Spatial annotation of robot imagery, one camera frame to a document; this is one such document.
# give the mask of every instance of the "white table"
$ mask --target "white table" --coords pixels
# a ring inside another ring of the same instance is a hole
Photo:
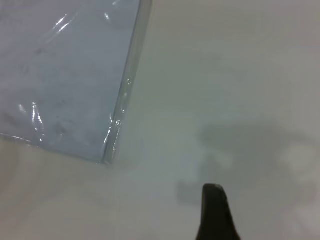
[[[210,182],[243,239],[319,239],[319,11],[154,0],[115,164],[1,141],[0,239],[195,239]]]

